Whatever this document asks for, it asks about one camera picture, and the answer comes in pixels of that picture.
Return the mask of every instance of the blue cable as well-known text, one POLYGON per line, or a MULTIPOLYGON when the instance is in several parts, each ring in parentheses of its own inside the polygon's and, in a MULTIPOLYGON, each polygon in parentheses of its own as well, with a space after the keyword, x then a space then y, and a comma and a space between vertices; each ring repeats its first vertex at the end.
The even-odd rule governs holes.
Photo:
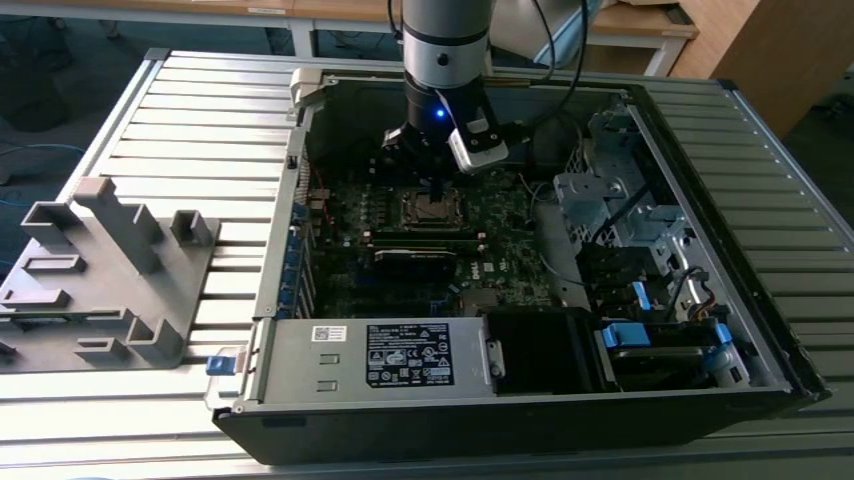
POLYGON ((80 154, 80 156, 82 156, 85 154, 85 150, 81 149, 80 147, 74 147, 73 145, 64 145, 61 143, 36 143, 33 145, 16 145, 14 143, 10 143, 10 142, 2 142, 2 143, 8 143, 9 145, 14 145, 14 147, 12 147, 8 150, 4 150, 2 152, 0 152, 0 157, 4 156, 4 155, 8 155, 9 153, 17 152, 20 150, 25 150, 28 148, 32 148, 32 149, 56 148, 56 149, 64 149, 64 150, 73 150, 74 152, 77 152, 80 154))
POLYGON ((0 200, 0 205, 5 205, 6 207, 20 207, 20 208, 32 207, 29 203, 6 202, 5 200, 0 200))

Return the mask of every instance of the side panel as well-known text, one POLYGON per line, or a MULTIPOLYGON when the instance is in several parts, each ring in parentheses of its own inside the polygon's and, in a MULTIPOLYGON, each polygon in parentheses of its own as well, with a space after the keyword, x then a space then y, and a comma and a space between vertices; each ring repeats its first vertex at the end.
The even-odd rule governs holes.
POLYGON ((413 461, 684 444, 788 401, 763 392, 329 413, 217 411, 213 423, 265 465, 413 461))

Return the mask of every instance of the circuit board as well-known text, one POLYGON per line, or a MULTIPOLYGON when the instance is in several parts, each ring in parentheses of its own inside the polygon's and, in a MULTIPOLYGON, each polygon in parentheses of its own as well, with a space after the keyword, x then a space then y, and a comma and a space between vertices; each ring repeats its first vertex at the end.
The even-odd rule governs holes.
POLYGON ((551 304, 516 173, 467 177, 439 199, 417 184, 325 180, 311 199, 316 318, 467 316, 493 305, 551 304))

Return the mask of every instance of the barcode sticker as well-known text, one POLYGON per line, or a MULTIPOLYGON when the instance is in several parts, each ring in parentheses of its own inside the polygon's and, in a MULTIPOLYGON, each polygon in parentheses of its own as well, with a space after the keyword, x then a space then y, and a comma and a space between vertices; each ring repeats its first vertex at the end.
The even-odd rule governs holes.
POLYGON ((347 327, 313 327, 311 329, 311 341, 312 342, 345 342, 347 341, 347 327))
POLYGON ((249 13, 261 13, 265 15, 284 15, 284 10, 279 8, 247 8, 249 13))

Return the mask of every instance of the power supply label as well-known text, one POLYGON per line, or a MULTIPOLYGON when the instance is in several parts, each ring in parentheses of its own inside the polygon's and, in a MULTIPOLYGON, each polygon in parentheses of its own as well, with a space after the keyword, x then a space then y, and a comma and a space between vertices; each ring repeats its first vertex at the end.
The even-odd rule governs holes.
POLYGON ((367 326, 365 381, 372 388, 453 385, 447 323, 367 326))

